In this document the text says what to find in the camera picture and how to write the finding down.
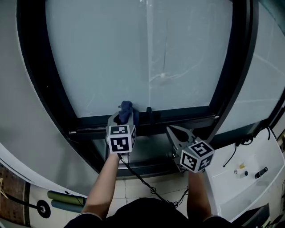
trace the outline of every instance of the human arm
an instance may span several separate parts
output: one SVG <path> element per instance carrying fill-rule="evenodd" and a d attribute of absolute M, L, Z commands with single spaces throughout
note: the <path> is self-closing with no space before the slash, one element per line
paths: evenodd
<path fill-rule="evenodd" d="M 114 196 L 118 166 L 118 155 L 110 154 L 89 193 L 82 213 L 91 212 L 101 219 L 107 217 Z"/>
<path fill-rule="evenodd" d="M 188 218 L 196 218 L 197 222 L 203 222 L 206 218 L 211 216 L 211 207 L 204 186 L 202 173 L 193 173 L 190 171 L 188 184 Z"/>

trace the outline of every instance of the window frame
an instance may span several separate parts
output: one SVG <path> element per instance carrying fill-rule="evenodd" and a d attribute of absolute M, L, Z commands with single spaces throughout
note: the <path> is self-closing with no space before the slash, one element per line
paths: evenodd
<path fill-rule="evenodd" d="M 243 86 L 254 53 L 258 29 L 258 1 L 232 1 L 232 28 L 224 66 L 209 106 L 139 113 L 137 135 L 162 134 L 166 126 L 174 124 L 194 129 L 194 134 L 207 140 L 215 148 L 229 145 L 239 137 L 256 134 L 270 126 L 280 112 L 285 91 L 270 117 L 255 126 L 237 129 L 232 137 L 221 140 L 216 135 L 233 107 Z M 45 17 L 45 0 L 17 0 L 17 29 L 24 62 L 35 90 L 47 113 L 78 154 L 97 172 L 104 159 L 91 142 L 106 136 L 107 120 L 111 115 L 77 118 L 60 80 L 52 50 Z M 176 171 L 169 160 L 135 165 L 138 173 L 165 174 Z M 130 175 L 122 170 L 119 176 Z"/>

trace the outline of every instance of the floor tile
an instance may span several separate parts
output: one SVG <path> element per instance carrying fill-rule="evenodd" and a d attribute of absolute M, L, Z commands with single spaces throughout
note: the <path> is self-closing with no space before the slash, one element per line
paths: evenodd
<path fill-rule="evenodd" d="M 39 200 L 46 201 L 51 209 L 51 215 L 45 219 L 39 215 L 36 209 L 29 208 L 30 223 L 32 228 L 62 228 L 66 225 L 66 211 L 51 206 L 51 199 L 47 196 L 48 190 L 31 185 L 30 204 L 36 205 Z"/>
<path fill-rule="evenodd" d="M 113 199 L 123 199 L 126 197 L 125 180 L 117 180 Z"/>
<path fill-rule="evenodd" d="M 152 194 L 151 196 L 149 196 L 148 198 L 155 198 L 155 199 L 160 199 L 157 195 Z"/>
<path fill-rule="evenodd" d="M 136 197 L 136 198 L 127 198 L 126 199 L 126 203 L 129 204 L 129 203 L 131 203 L 131 202 L 133 202 L 135 200 L 138 200 L 138 199 L 139 199 L 138 197 Z"/>
<path fill-rule="evenodd" d="M 107 217 L 112 216 L 118 209 L 126 205 L 126 199 L 113 199 Z"/>
<path fill-rule="evenodd" d="M 175 173 L 170 175 L 150 177 L 144 179 L 157 193 L 165 194 L 173 191 L 185 189 L 188 185 L 187 173 Z M 144 185 L 139 179 L 126 180 L 126 197 L 149 197 L 152 196 L 149 187 Z"/>

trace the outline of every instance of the glass pane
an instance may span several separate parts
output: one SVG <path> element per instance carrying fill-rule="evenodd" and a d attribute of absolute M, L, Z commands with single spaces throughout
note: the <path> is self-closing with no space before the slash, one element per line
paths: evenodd
<path fill-rule="evenodd" d="M 78 117 L 207 106 L 224 64 L 229 0 L 49 0 L 49 40 Z"/>
<path fill-rule="evenodd" d="M 218 134 L 269 117 L 285 88 L 284 63 L 285 36 L 272 15 L 259 3 L 257 40 L 248 75 Z"/>

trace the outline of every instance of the white sink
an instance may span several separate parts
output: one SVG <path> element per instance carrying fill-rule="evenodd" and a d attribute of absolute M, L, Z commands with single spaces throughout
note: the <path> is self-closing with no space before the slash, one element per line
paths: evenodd
<path fill-rule="evenodd" d="M 247 211 L 267 191 L 284 167 L 284 157 L 271 133 L 262 130 L 248 146 L 238 146 L 231 161 L 223 168 L 234 152 L 235 145 L 215 151 L 212 163 L 206 168 L 208 194 L 212 213 L 233 221 Z M 267 167 L 260 178 L 254 175 Z M 248 171 L 248 176 L 240 174 Z"/>

